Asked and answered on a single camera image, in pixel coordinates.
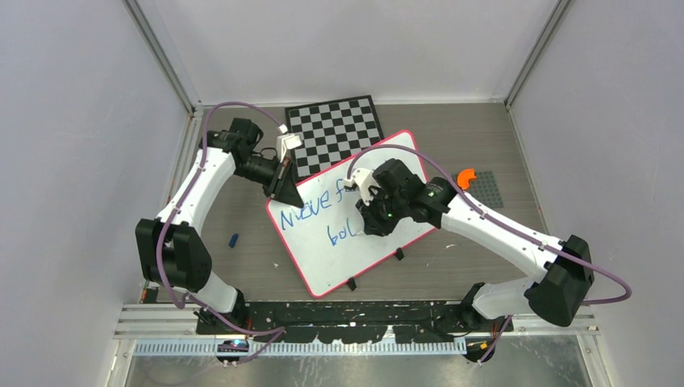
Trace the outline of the pink framed whiteboard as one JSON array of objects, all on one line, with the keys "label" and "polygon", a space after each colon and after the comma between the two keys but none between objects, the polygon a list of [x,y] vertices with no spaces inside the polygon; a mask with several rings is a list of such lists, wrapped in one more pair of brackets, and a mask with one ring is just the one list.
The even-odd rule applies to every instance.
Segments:
[{"label": "pink framed whiteboard", "polygon": [[374,169],[391,158],[401,160],[425,180],[423,163],[413,153],[416,148],[413,134],[400,131],[377,143],[358,161],[349,157],[298,183],[303,208],[268,200],[265,209],[312,297],[329,294],[435,230],[427,223],[404,218],[391,235],[365,235],[356,208],[361,196],[344,189],[350,165]]}]

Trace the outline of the blue marker cap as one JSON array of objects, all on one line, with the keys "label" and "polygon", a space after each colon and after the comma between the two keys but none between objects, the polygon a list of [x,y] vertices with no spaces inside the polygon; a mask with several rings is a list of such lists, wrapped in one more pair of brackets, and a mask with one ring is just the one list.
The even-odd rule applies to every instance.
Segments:
[{"label": "blue marker cap", "polygon": [[229,244],[228,244],[230,248],[235,247],[238,238],[239,238],[239,235],[237,233],[235,233],[231,236],[231,238],[229,240]]}]

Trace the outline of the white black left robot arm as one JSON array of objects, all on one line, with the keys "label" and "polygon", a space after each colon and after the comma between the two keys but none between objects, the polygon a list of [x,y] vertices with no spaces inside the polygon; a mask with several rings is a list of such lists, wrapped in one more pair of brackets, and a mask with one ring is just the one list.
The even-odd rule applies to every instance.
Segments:
[{"label": "white black left robot arm", "polygon": [[234,119],[227,130],[208,131],[192,172],[174,197],[155,218],[142,218],[135,229],[144,279],[189,293],[218,311],[216,322],[229,334],[246,327],[244,295],[214,273],[201,231],[219,191],[233,176],[261,185],[264,195],[276,202],[303,206],[289,155],[303,141],[285,127],[279,129],[273,157],[256,152],[263,131],[249,119]]}]

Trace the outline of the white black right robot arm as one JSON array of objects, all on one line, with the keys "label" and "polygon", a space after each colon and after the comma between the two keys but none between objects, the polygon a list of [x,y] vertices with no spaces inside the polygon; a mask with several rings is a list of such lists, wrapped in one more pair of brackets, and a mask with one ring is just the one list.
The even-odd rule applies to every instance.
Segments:
[{"label": "white black right robot arm", "polygon": [[356,208],[367,235],[392,235],[409,218],[470,239],[512,263],[525,277],[499,284],[476,283],[456,308],[467,330],[480,331],[502,316],[534,313],[567,327],[594,282],[584,239],[543,235],[501,216],[452,181],[423,181],[401,160],[391,158],[374,170],[358,168],[343,180],[361,197]]}]

